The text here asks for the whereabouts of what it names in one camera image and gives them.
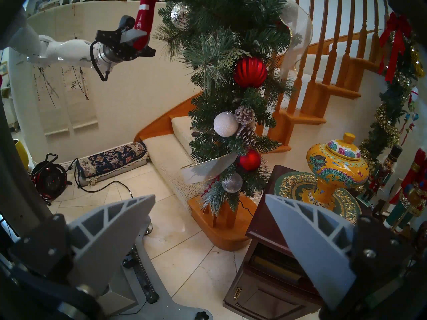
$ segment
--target staircase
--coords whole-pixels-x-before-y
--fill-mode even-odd
[[[310,0],[309,16],[313,19],[315,0]],[[351,0],[348,34],[340,36],[342,0],[337,0],[334,37],[325,40],[328,20],[328,2],[324,0],[322,29],[318,43],[311,44],[295,64],[288,79],[294,80],[295,91],[291,98],[280,95],[274,111],[277,124],[275,128],[258,125],[258,135],[268,135],[282,143],[273,152],[291,150],[289,141],[295,125],[321,125],[326,123],[325,111],[331,95],[345,100],[357,100],[360,84],[365,70],[377,72],[382,51],[379,46],[381,32],[378,28],[378,1],[373,0],[374,29],[366,29],[368,15],[367,0],[363,0],[363,22],[359,33],[354,33],[355,0]],[[388,20],[388,7],[385,7],[385,21]],[[275,68],[280,69],[281,61]],[[194,108],[191,99],[182,102],[166,112],[153,123],[142,129],[135,140],[142,140],[147,146],[153,164],[173,189],[177,197],[188,209],[187,201],[204,191],[204,183],[186,184],[180,168],[194,164],[189,142],[191,120],[188,112]]]

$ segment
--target jar lid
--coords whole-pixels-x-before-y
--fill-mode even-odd
[[[326,145],[327,150],[338,157],[347,160],[358,161],[360,159],[360,150],[353,144],[356,137],[351,133],[344,133],[342,140],[331,140]]]

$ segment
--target yellow vase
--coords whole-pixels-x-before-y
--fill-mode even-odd
[[[344,133],[343,140],[313,145],[307,151],[307,163],[316,175],[314,189],[305,190],[302,200],[329,210],[335,206],[333,193],[338,188],[354,188],[368,179],[369,168],[353,144],[356,137]]]
[[[14,139],[16,150],[18,151],[19,158],[21,159],[22,164],[24,165],[25,170],[28,170],[28,154],[24,148],[22,142],[18,139]]]

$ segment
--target green garland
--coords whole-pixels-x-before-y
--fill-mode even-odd
[[[390,43],[393,43],[394,33],[389,37]],[[403,37],[403,40],[405,52],[402,55],[399,53],[393,81],[387,82],[385,93],[380,93],[382,104],[377,108],[375,121],[371,124],[372,130],[369,131],[369,137],[359,146],[362,158],[368,163],[371,172],[375,169],[377,157],[386,148],[399,143],[400,133],[395,125],[406,113],[403,107],[409,100],[414,82],[418,80],[411,57],[411,47],[415,44],[414,34],[411,34],[410,38]]]

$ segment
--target red ornament ball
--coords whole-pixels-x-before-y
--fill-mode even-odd
[[[255,171],[261,165],[261,155],[254,149],[250,149],[246,156],[239,157],[238,163],[247,171]]]
[[[259,88],[267,78],[267,68],[263,61],[256,57],[245,57],[237,62],[234,70],[234,81],[243,88]]]

